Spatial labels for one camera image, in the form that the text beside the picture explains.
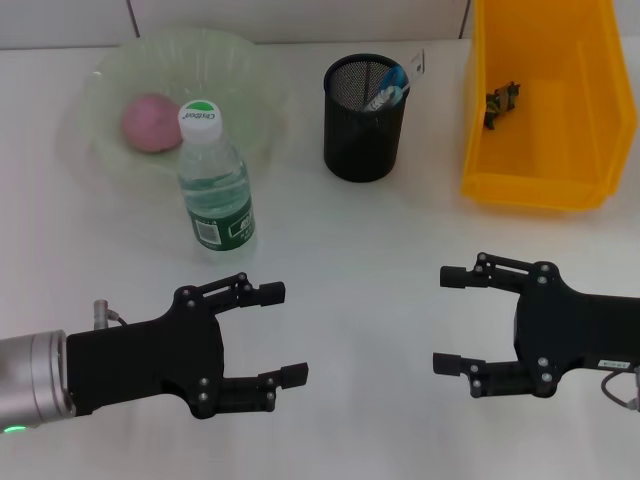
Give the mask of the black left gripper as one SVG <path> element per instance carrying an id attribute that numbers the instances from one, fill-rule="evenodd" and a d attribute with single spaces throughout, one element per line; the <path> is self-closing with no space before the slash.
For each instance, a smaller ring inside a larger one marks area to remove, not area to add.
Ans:
<path id="1" fill-rule="evenodd" d="M 253 286 L 241 272 L 201 287 L 176 290 L 155 320 L 72 334 L 66 339 L 67 389 L 78 416 L 157 395 L 182 399 L 197 419 L 222 413 L 272 412 L 276 390 L 304 386 L 307 363 L 256 377 L 224 379 L 224 349 L 212 313 L 285 301 L 283 282 Z"/>

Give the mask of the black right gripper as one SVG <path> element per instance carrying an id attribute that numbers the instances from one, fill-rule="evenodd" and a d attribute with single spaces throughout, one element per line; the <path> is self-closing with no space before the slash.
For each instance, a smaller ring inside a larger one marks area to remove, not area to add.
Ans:
<path id="1" fill-rule="evenodd" d="M 475 265 L 442 266 L 440 286 L 519 294 L 514 348 L 518 362 L 486 362 L 434 353 L 437 375 L 466 376 L 473 398 L 555 394 L 575 369 L 631 372 L 639 366 L 639 300 L 569 287 L 556 265 L 481 252 Z"/>

